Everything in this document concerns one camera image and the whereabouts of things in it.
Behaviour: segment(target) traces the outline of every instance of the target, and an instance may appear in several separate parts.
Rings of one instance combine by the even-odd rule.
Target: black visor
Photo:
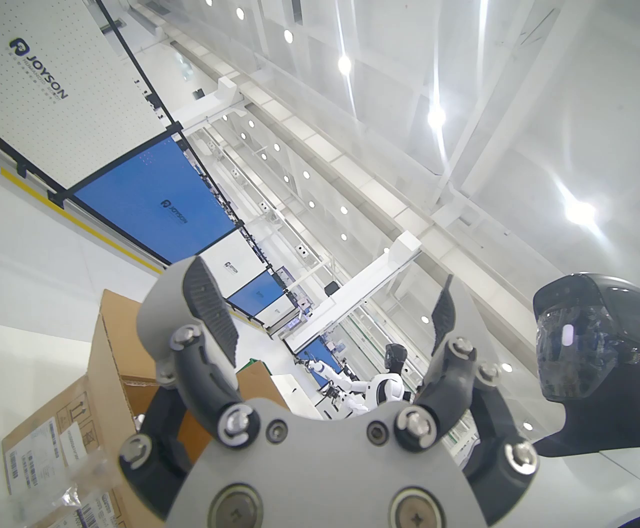
[[[385,347],[385,368],[390,369],[394,364],[406,361],[406,348],[398,343],[391,343]]]
[[[543,395],[585,398],[618,364],[613,320],[603,306],[552,308],[538,318],[536,351]]]

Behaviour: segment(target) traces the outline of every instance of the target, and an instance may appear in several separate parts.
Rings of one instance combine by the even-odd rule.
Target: ceiling
[[[640,282],[638,2],[157,3],[425,215],[455,206],[443,227],[526,296],[580,270]]]

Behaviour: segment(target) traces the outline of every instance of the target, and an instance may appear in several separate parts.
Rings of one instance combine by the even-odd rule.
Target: yellow floor stripe
[[[133,259],[136,262],[139,262],[140,264],[142,264],[146,268],[149,268],[151,271],[153,271],[153,272],[155,272],[157,274],[161,274],[163,272],[162,269],[157,268],[156,266],[153,266],[153,265],[149,264],[148,262],[145,262],[144,259],[141,259],[139,256],[135,255],[134,253],[131,253],[128,249],[123,248],[119,244],[116,244],[113,240],[110,240],[109,238],[107,238],[102,233],[98,233],[95,229],[93,229],[92,227],[88,226],[84,222],[78,220],[75,216],[72,216],[71,214],[69,214],[64,209],[60,209],[56,204],[54,204],[52,201],[50,201],[46,196],[41,195],[38,191],[36,191],[35,189],[32,189],[31,187],[29,187],[24,182],[24,180],[22,178],[14,175],[14,174],[11,174],[8,170],[5,170],[3,167],[0,167],[0,173],[2,173],[2,176],[7,178],[11,183],[13,183],[16,186],[20,187],[25,193],[33,196],[33,198],[38,200],[41,204],[46,205],[52,211],[55,211],[56,213],[60,214],[61,216],[63,216],[67,220],[69,220],[69,222],[72,222],[73,224],[77,225],[79,228],[84,229],[87,233],[95,236],[98,240],[101,240],[102,242],[104,242],[108,246],[112,247],[115,250],[118,250],[120,253],[128,256],[130,259]],[[257,328],[258,330],[262,330],[262,331],[264,331],[266,333],[266,330],[263,327],[261,327],[259,324],[255,324],[255,323],[252,323],[251,321],[247,321],[243,317],[240,317],[238,314],[233,313],[233,311],[231,311],[231,310],[229,310],[229,313],[232,316],[236,317],[237,319],[240,319],[240,321],[242,321],[243,323],[246,323],[246,324],[248,324],[248,325],[250,325],[250,326],[252,326],[254,328]]]

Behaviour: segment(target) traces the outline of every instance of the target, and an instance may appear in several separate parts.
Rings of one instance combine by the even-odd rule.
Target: textured grip pad
[[[201,257],[196,257],[184,274],[182,293],[191,314],[204,323],[235,367],[238,332],[218,284]]]

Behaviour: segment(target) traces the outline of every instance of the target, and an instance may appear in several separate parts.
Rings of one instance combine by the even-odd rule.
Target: cardboard box
[[[136,432],[133,417],[147,410],[157,390],[155,364],[136,333],[139,307],[135,301],[104,291],[87,373],[2,442],[11,493],[37,486],[38,479],[42,482],[55,474],[56,469],[68,465],[70,458],[77,458],[78,452],[81,456],[83,451],[92,452],[98,446],[118,463],[120,447]],[[237,377],[245,400],[265,397],[287,408],[262,362],[254,363]],[[191,461],[211,440],[188,412],[178,438]],[[111,490],[108,497],[103,495],[102,505],[119,527],[163,525],[126,483]]]

